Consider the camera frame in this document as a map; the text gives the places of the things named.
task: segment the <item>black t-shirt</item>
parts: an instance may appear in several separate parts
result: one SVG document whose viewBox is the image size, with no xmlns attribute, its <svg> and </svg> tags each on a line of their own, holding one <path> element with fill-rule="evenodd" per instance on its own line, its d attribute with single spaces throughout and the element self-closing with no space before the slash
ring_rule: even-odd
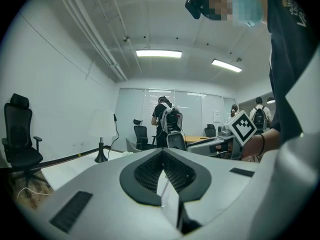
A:
<svg viewBox="0 0 320 240">
<path fill-rule="evenodd" d="M 168 104 L 168 106 L 171 108 L 172 107 L 172 103 L 170 103 L 169 101 L 165 102 L 166 104 Z M 162 104 L 158 104 L 155 108 L 154 108 L 154 112 L 152 114 L 153 117 L 155 118 L 159 118 L 160 115 L 166 110 L 167 108 L 162 105 Z M 156 132 L 160 133 L 162 131 L 162 127 L 159 124 L 156 128 Z"/>
<path fill-rule="evenodd" d="M 271 128 L 281 132 L 284 143 L 302 132 L 286 95 L 306 69 L 319 42 L 295 0 L 268 0 L 267 27 L 272 50 L 269 77 L 276 104 Z"/>
</svg>

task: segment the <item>black backpack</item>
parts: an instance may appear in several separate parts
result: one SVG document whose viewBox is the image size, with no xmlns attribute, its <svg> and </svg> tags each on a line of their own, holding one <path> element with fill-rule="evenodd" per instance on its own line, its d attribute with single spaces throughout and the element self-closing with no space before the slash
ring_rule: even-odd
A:
<svg viewBox="0 0 320 240">
<path fill-rule="evenodd" d="M 254 108 L 255 114 L 253 117 L 253 123 L 257 127 L 258 130 L 263 130 L 267 126 L 267 116 L 264 112 L 265 106 L 262 108 Z"/>
</svg>

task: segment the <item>table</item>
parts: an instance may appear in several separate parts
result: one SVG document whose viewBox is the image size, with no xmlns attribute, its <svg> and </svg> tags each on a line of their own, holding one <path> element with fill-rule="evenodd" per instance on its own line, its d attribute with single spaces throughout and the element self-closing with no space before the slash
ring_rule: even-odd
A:
<svg viewBox="0 0 320 240">
<path fill-rule="evenodd" d="M 108 149 L 104 149 L 104 155 L 108 156 Z M 98 151 L 84 155 L 82 157 L 59 163 L 53 166 L 42 168 L 41 172 L 50 184 L 51 188 L 55 191 L 62 187 L 64 184 L 75 178 L 77 175 L 85 171 L 86 169 L 97 165 L 95 159 L 98 155 Z M 110 150 L 109 160 L 121 158 L 122 153 Z"/>
<path fill-rule="evenodd" d="M 206 140 L 206 139 L 209 139 L 209 137 L 204 137 L 204 136 L 185 136 L 184 138 L 184 141 L 187 143 L 187 144 L 190 144 L 190 143 L 194 143 L 194 142 L 200 142 L 200 141 L 203 141 L 203 140 Z"/>
</svg>

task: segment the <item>virtual reality headset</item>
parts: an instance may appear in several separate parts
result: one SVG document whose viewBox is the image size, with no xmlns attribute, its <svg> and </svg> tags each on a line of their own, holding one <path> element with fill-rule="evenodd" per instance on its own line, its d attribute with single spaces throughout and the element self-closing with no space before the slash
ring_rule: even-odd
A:
<svg viewBox="0 0 320 240">
<path fill-rule="evenodd" d="M 186 0 L 185 8 L 196 20 L 201 14 L 213 21 L 221 21 L 224 16 L 215 13 L 215 9 L 209 7 L 209 0 Z"/>
</svg>

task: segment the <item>dark hair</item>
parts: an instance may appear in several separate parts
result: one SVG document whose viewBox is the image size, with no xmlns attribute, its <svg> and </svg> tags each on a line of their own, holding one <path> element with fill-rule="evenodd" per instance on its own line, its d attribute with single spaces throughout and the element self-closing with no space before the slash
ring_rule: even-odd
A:
<svg viewBox="0 0 320 240">
<path fill-rule="evenodd" d="M 166 98 L 166 96 L 162 96 L 158 99 L 158 102 L 168 102 L 169 100 Z"/>
<path fill-rule="evenodd" d="M 233 104 L 231 107 L 231 117 L 233 118 L 235 116 L 235 113 L 238 111 L 238 106 L 237 104 Z"/>
<path fill-rule="evenodd" d="M 255 103 L 262 104 L 262 98 L 261 97 L 256 98 Z"/>
</svg>

